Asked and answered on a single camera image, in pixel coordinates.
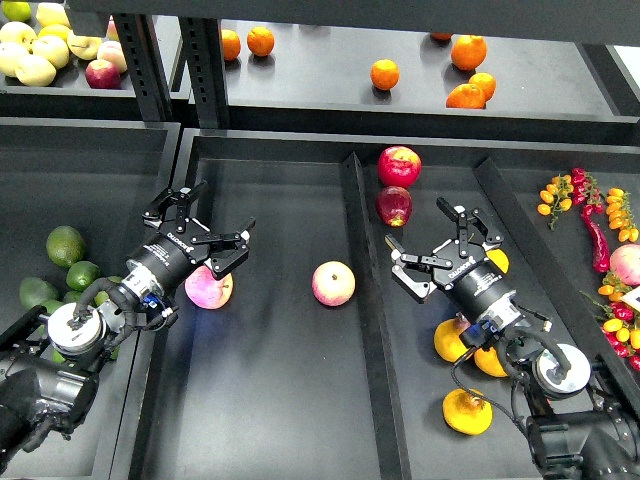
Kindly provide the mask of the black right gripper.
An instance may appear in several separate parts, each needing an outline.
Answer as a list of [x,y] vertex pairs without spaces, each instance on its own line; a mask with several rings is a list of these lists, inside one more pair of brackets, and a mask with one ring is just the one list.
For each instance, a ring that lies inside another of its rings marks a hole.
[[470,211],[438,197],[436,206],[455,225],[456,236],[444,241],[434,255],[406,252],[391,234],[392,277],[415,301],[424,303],[439,290],[472,324],[470,340],[488,340],[517,323],[523,314],[513,301],[516,290],[486,252],[501,246],[503,234],[480,208]]

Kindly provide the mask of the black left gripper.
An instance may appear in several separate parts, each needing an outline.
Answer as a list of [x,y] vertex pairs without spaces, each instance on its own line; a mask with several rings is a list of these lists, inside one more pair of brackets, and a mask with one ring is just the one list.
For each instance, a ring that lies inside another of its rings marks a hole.
[[238,231],[211,233],[190,216],[191,205],[206,188],[206,181],[165,188],[144,209],[143,223],[153,233],[127,260],[129,274],[122,281],[135,304],[150,295],[169,297],[200,266],[221,280],[248,258],[254,217]]

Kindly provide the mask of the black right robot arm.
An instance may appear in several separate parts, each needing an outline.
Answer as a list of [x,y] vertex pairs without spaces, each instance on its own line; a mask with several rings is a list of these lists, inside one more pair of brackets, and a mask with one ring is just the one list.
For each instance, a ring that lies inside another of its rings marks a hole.
[[515,405],[502,411],[527,440],[543,478],[638,478],[639,422],[611,385],[598,381],[604,365],[558,342],[549,318],[516,303],[515,289],[489,256],[504,237],[482,209],[468,211],[444,198],[436,205],[454,223],[455,237],[426,255],[408,253],[392,235],[385,242],[392,277],[414,300],[423,303],[440,291],[468,321],[453,365],[479,351],[495,352],[529,415],[518,416]]

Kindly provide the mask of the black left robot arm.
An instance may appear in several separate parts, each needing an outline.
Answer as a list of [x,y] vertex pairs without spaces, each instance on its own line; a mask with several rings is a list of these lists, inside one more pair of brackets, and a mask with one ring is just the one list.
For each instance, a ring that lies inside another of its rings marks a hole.
[[70,436],[96,396],[99,373],[131,334],[170,327],[172,296],[197,268],[222,279],[249,256],[253,220],[214,233],[191,216],[206,185],[159,193],[142,215],[150,235],[127,259],[119,282],[93,281],[70,304],[28,310],[1,335],[1,463],[31,452],[56,431]]

